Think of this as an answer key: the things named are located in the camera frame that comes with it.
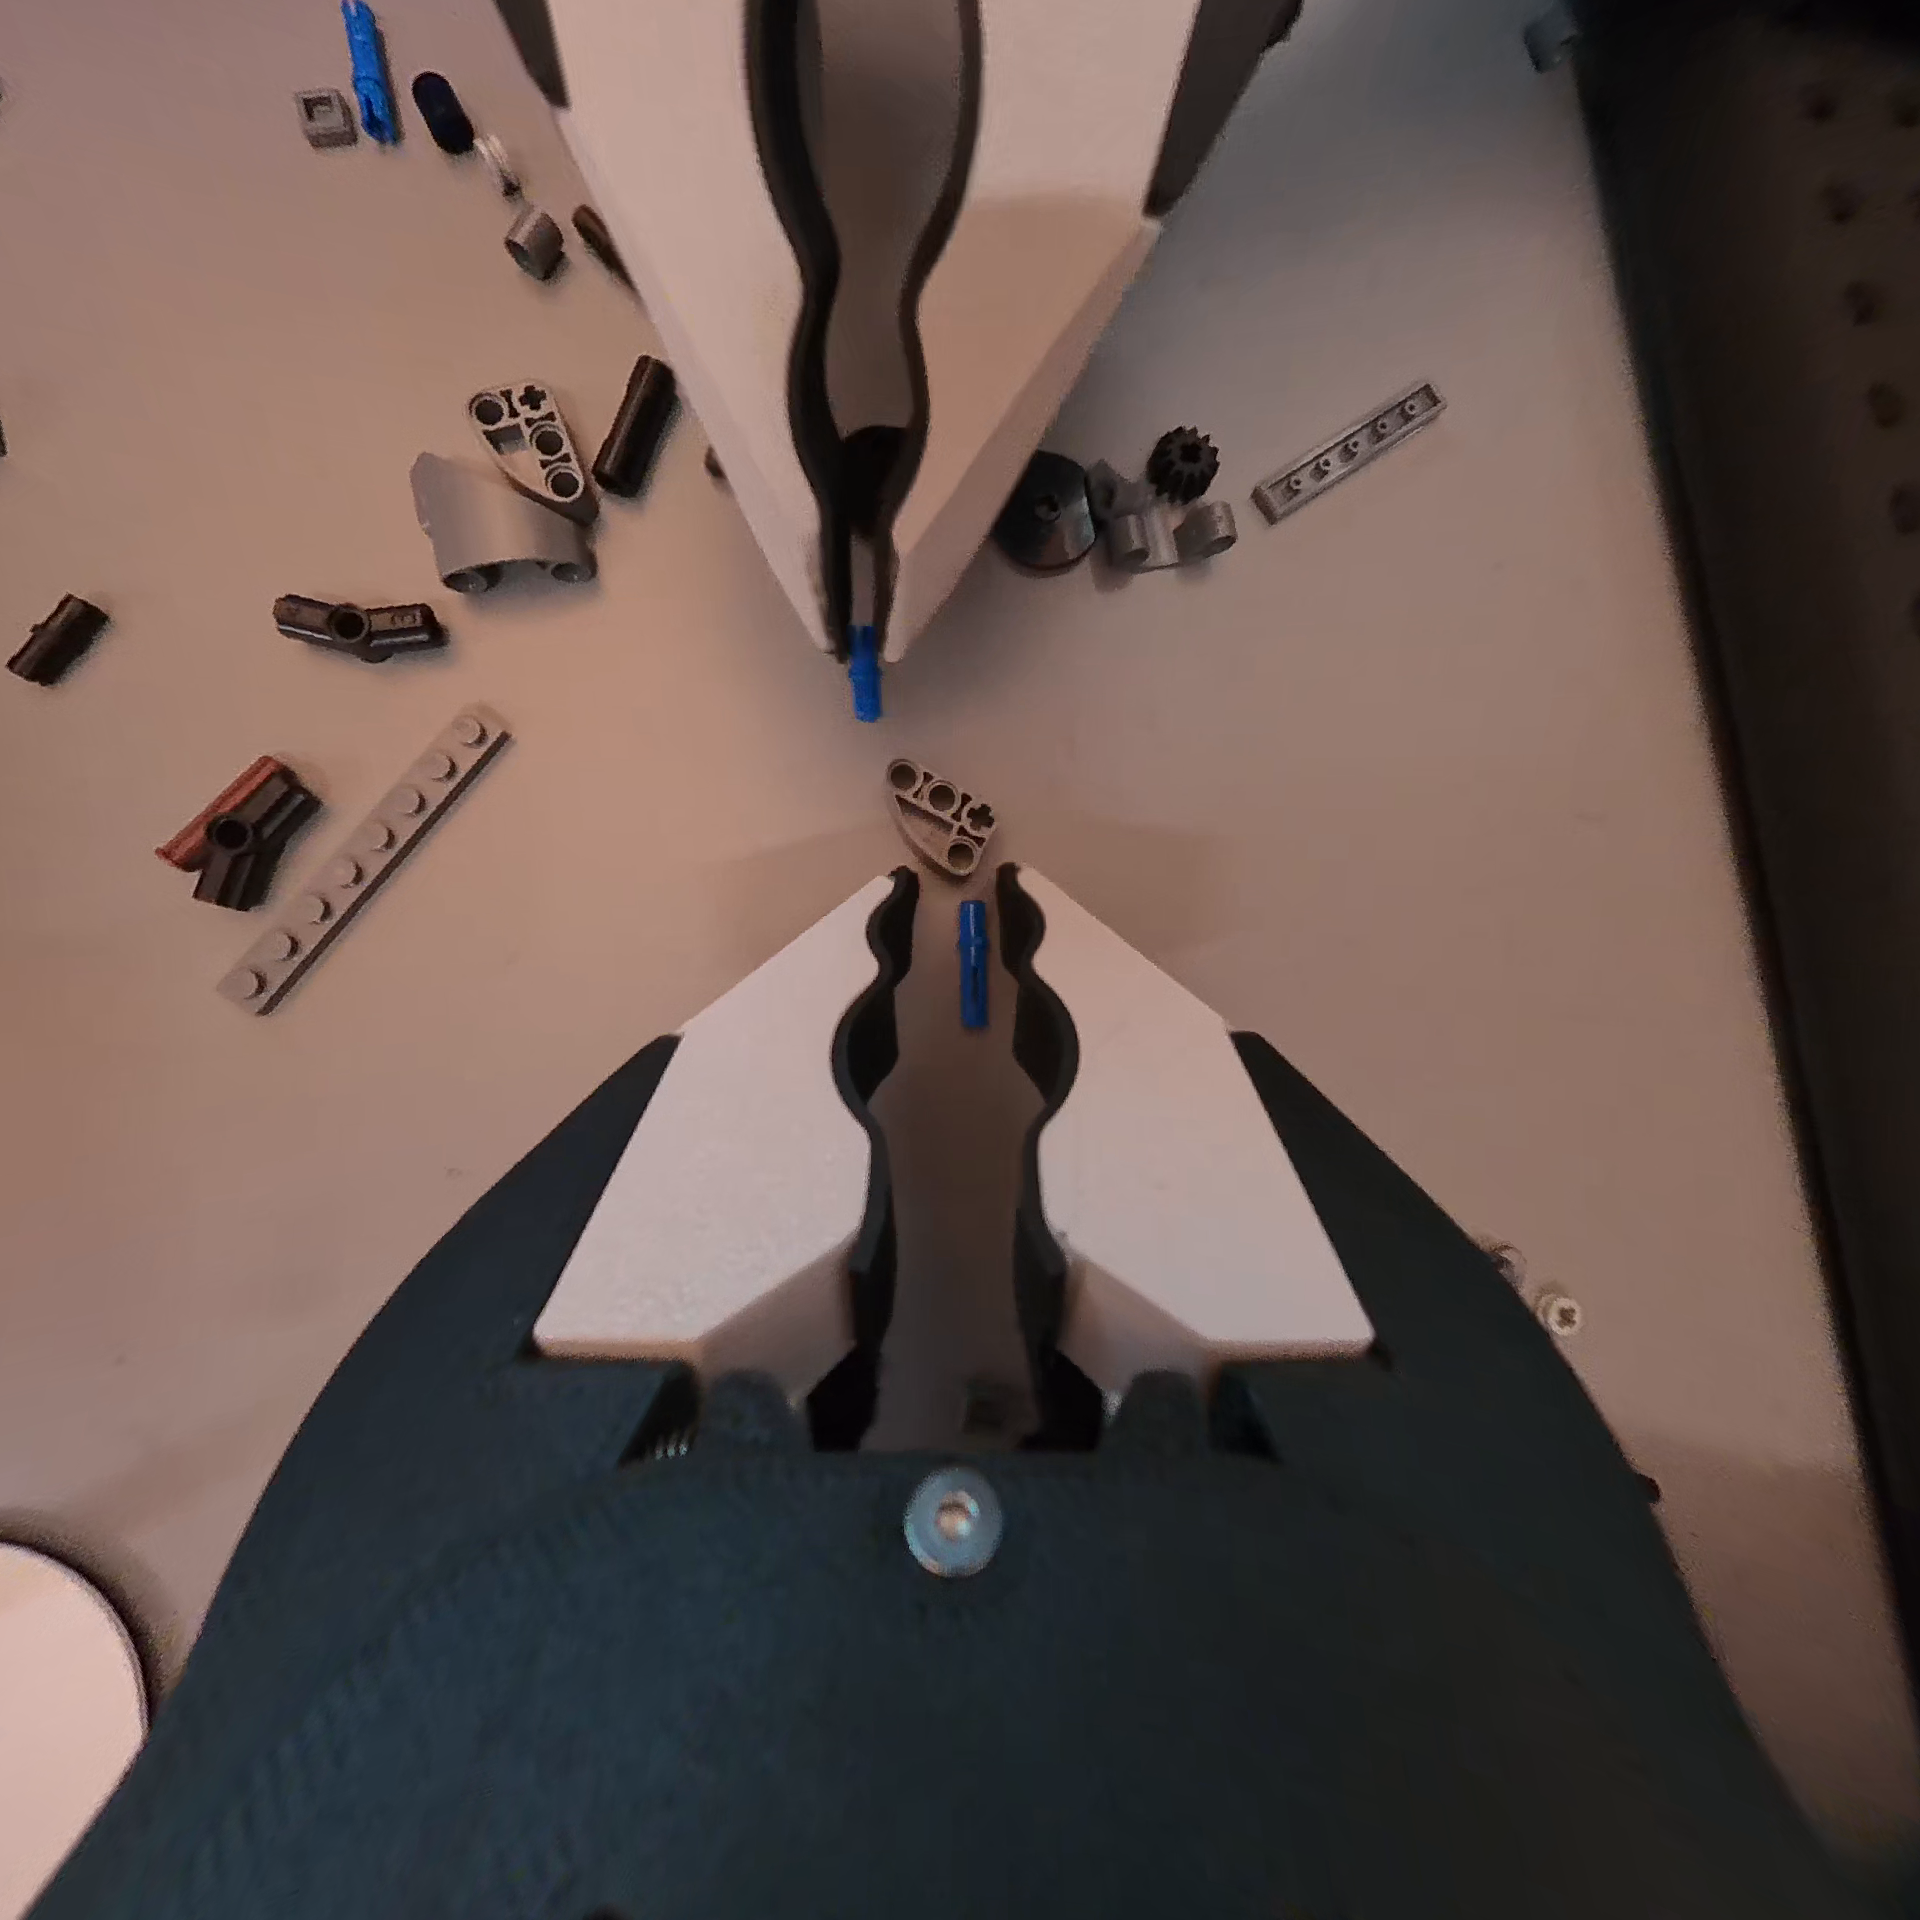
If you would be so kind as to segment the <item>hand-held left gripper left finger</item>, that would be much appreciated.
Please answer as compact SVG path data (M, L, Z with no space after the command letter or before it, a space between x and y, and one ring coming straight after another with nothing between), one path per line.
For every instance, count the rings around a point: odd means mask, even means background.
M760 1375L803 1403L879 1351L896 1231L874 1099L919 904L907 870L868 881L683 1024L536 1321L543 1355Z

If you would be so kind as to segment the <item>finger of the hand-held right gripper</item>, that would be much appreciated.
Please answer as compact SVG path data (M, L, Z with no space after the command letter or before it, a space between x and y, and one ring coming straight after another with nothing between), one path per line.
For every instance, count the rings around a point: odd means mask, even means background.
M976 140L919 300L928 438L882 660L925 632L1160 239L1145 212L1196 2L979 7Z
M556 114L753 538L837 657L824 503L789 374L803 266L762 163L745 2L554 2Z

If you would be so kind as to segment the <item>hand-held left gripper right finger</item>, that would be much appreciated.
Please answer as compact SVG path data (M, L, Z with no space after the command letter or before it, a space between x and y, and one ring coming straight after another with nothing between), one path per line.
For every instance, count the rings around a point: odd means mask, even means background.
M1241 1044L1035 866L999 866L1020 1148L1016 1308L1042 1410L1141 1377L1355 1361L1373 1345Z

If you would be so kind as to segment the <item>grey triangular lego beam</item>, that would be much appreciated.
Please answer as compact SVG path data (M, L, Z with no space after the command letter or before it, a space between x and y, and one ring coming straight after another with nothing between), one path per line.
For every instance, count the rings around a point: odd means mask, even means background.
M999 826L991 802L911 758L888 764L885 787L889 816L921 866L954 882L984 872Z
M516 491L579 526L596 523L593 479L544 382L524 380L475 392L467 416L493 466Z

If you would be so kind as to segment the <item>black lego tube connector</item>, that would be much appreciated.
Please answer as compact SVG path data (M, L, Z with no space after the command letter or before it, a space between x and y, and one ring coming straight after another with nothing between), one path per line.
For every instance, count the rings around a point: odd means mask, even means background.
M634 362L615 416L593 457L593 483L617 498L636 498L682 404L674 370L644 352Z

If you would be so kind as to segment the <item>black lego wheel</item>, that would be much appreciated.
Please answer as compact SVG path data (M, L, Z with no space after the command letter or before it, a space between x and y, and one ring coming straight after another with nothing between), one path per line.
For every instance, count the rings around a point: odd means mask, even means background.
M1056 576L1097 544L1088 471L1056 450L1035 450L993 523L993 544L1020 572Z

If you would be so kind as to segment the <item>long blue lego pin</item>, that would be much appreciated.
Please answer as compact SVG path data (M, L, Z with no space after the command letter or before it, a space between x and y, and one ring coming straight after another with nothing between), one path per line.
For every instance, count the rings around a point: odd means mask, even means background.
M361 130L383 148L400 145L400 118L387 44L371 2L341 2L353 71L353 106Z

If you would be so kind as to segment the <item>grey curved lego panel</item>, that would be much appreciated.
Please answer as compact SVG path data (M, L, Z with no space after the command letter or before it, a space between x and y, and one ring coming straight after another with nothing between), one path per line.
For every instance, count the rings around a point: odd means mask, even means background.
M506 479L426 450L409 470L409 486L443 587L491 593L515 570L560 585L596 578L585 528Z

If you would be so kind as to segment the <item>long grey lego plate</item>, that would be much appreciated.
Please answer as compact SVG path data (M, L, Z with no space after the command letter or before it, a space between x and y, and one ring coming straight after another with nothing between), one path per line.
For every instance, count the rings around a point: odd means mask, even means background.
M371 814L296 888L290 904L269 914L215 984L217 996L253 1017L273 1014L509 742L506 718L489 705L453 714Z

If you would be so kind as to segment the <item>black angled lego connector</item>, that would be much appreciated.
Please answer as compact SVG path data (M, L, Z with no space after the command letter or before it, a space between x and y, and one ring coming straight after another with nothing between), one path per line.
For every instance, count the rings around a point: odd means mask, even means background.
M448 644L445 630L427 603L361 608L283 594L273 603L273 625L287 638L371 665L429 657Z

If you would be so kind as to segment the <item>black lego axle connector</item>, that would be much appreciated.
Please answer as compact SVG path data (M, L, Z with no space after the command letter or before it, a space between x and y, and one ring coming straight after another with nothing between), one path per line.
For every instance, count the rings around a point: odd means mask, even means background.
M245 799L215 810L204 828L204 857L192 899L231 912L263 904L296 833L320 799L293 774L269 774Z

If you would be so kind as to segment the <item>reddish brown lego piece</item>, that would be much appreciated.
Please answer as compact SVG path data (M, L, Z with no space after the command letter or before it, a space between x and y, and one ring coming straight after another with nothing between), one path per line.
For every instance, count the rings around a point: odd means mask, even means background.
M180 831L162 842L154 852L157 862L176 873L199 873L208 862L210 828L251 800L269 780L288 778L293 769L276 758L263 754L253 759L236 780L217 791Z

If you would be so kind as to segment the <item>small black lego connector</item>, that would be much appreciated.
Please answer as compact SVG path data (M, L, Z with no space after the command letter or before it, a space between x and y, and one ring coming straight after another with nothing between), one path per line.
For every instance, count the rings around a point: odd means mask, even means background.
M111 630L113 616L89 600L67 593L8 660L8 673L25 684L57 686Z

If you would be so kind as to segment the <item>dark perforated board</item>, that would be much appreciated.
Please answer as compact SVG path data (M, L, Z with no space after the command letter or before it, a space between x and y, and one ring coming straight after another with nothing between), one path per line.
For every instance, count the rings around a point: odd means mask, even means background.
M1916 1711L1916 6L1569 6Z

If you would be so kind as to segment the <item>white round object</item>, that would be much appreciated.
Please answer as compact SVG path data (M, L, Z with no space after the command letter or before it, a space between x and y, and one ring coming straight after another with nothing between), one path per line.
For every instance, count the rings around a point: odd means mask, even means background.
M2 1915L34 1906L151 1728L129 1623L84 1572L2 1544Z

